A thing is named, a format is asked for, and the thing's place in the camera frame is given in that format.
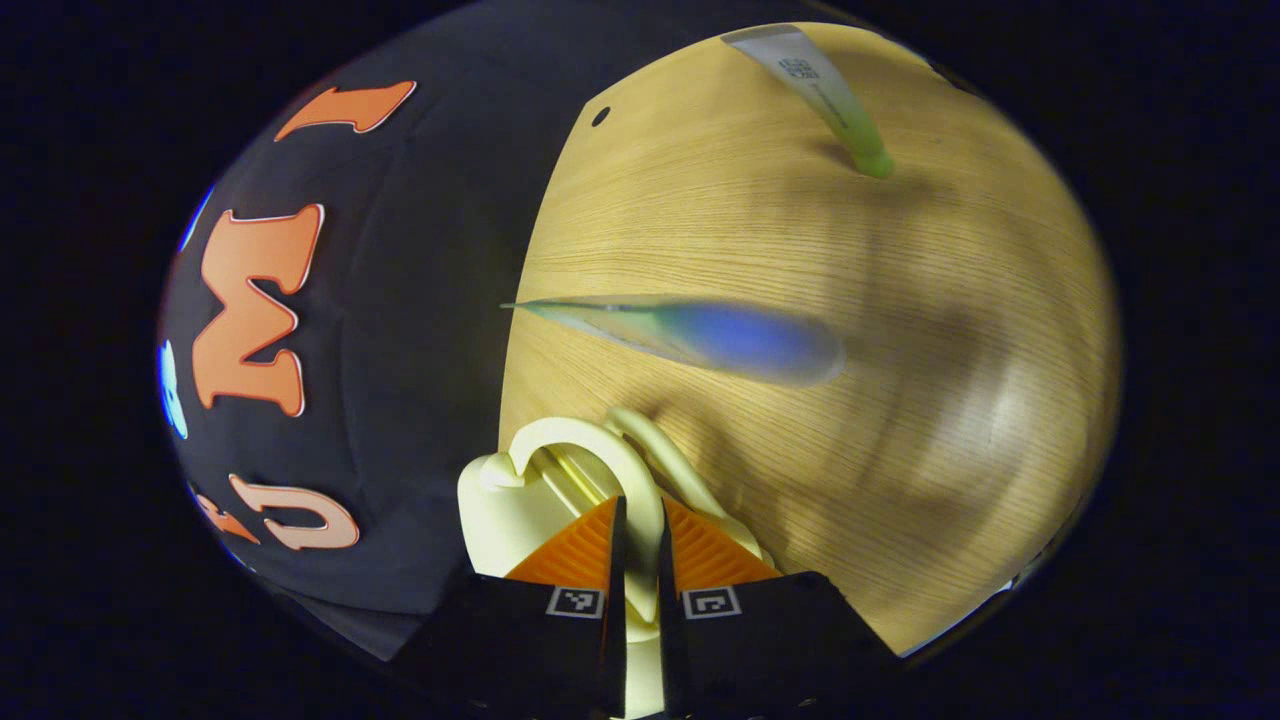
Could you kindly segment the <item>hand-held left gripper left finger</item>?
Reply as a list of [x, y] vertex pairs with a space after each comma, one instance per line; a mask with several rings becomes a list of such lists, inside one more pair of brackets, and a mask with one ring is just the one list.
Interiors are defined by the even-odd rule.
[[625, 520], [625, 500], [608, 498], [503, 577], [466, 577], [396, 655], [397, 674], [480, 719], [623, 715]]

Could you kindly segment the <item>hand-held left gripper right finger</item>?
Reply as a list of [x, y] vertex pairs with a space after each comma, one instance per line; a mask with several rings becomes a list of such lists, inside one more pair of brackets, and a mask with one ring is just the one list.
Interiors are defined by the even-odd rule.
[[660, 652], [675, 719], [850, 719], [901, 659], [818, 571], [785, 574], [666, 498]]

